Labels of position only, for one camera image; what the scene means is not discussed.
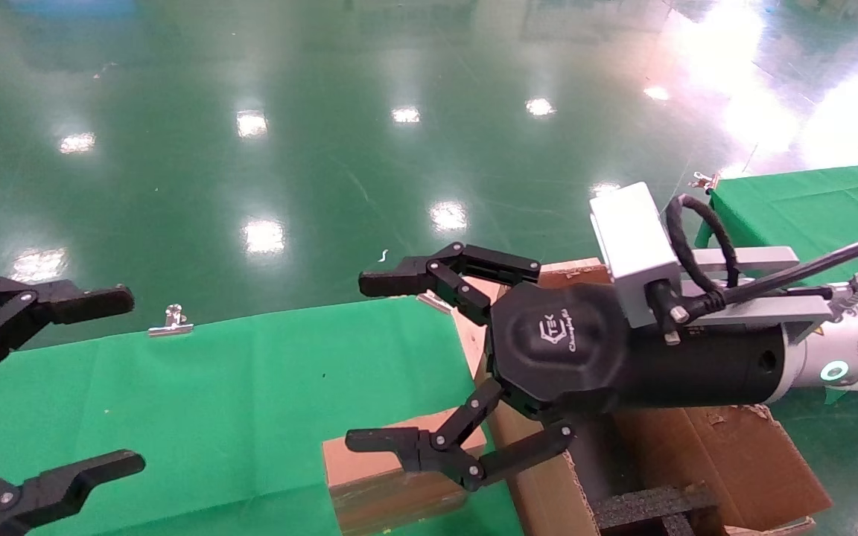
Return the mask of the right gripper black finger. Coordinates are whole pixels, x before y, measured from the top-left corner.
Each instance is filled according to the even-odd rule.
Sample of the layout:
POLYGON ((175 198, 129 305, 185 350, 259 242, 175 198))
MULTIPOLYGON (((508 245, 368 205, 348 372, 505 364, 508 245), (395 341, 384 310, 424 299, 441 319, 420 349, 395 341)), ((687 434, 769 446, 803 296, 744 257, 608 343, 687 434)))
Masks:
POLYGON ((394 268, 363 271, 358 276, 362 296, 416 296, 432 292, 474 325, 491 322, 492 299, 466 277, 514 287, 535 284, 541 264, 479 246, 453 242, 431 255, 404 257, 394 268))
POLYGON ((420 430, 418 427, 349 430, 345 435, 345 445, 355 453, 394 454, 405 472, 442 473, 455 484, 474 492, 561 455, 575 437, 572 425, 559 421, 545 425, 542 431, 512 442, 503 449, 480 457, 470 454, 463 447, 464 442, 504 398, 503 384, 487 379, 443 421, 438 430, 420 430))

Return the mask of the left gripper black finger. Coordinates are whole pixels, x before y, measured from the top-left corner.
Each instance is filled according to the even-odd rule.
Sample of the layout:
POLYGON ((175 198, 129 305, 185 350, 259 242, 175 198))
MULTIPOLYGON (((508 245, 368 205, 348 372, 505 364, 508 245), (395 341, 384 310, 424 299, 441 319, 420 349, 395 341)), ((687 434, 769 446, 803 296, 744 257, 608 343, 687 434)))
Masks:
POLYGON ((75 325, 132 312, 134 295, 122 284, 82 290, 68 279, 23 284, 0 277, 0 363, 48 325, 75 325))
POLYGON ((120 449, 59 466, 13 485, 0 477, 0 535, 27 535, 81 512, 96 486, 146 468, 140 454, 120 449))

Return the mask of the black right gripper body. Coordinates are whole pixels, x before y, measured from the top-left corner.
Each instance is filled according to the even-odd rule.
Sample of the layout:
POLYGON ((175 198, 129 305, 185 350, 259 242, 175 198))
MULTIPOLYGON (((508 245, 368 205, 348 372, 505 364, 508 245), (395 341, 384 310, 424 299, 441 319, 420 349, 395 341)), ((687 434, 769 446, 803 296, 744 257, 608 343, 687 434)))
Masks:
POLYGON ((783 379, 780 327, 631 328, 612 287, 520 284, 490 308, 488 367, 528 418, 765 403, 783 379))

